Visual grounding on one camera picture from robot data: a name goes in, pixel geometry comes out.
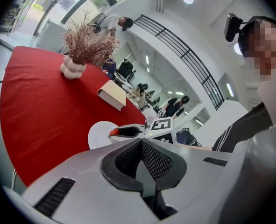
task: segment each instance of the red tablecloth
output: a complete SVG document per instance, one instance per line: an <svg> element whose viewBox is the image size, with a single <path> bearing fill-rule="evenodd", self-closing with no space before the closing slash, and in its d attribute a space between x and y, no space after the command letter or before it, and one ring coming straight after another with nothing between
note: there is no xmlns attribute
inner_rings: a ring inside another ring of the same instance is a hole
<svg viewBox="0 0 276 224"><path fill-rule="evenodd" d="M0 121L11 162L26 186L67 158L89 150L92 125L107 120L119 126L144 124L127 99L121 112L96 95L109 78L95 66L67 80L63 55L16 47L6 68Z"/></svg>

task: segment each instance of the white shirt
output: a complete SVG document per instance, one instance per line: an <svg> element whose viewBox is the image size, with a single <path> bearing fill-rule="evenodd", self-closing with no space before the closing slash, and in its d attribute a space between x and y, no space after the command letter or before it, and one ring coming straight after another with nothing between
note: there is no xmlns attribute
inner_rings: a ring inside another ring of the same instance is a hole
<svg viewBox="0 0 276 224"><path fill-rule="evenodd" d="M107 16L104 20L103 19L104 17L100 17L97 20L97 22L101 22L101 24L99 25L101 27L101 31L98 33L99 39L106 38L109 35L109 30L116 30L118 28L118 22L120 17L116 14L112 14Z"/></svg>

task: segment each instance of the person in black shirt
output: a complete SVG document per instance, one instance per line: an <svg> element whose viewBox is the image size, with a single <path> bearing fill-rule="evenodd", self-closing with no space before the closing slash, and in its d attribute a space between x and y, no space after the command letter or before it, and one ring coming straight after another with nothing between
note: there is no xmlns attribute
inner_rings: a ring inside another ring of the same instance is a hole
<svg viewBox="0 0 276 224"><path fill-rule="evenodd" d="M176 119L184 112L184 104L187 104L189 100L190 98L187 95L183 96L181 99L170 99L164 107L164 117L173 117L173 119Z"/></svg>

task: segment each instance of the book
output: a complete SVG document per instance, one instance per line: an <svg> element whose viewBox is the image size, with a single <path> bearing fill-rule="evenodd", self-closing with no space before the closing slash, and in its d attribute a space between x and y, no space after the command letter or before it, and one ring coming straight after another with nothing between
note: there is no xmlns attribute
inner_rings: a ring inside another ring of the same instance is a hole
<svg viewBox="0 0 276 224"><path fill-rule="evenodd" d="M112 80L105 83L97 91L97 95L119 111L121 111L126 104L125 91Z"/></svg>

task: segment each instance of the white pillar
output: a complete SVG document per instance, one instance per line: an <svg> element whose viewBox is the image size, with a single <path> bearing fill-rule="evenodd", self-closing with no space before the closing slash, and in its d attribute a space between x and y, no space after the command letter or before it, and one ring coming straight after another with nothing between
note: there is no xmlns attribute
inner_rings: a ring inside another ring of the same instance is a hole
<svg viewBox="0 0 276 224"><path fill-rule="evenodd" d="M201 110L204 109L204 104L200 103L195 106L178 124L175 125L175 131L178 132L190 122Z"/></svg>

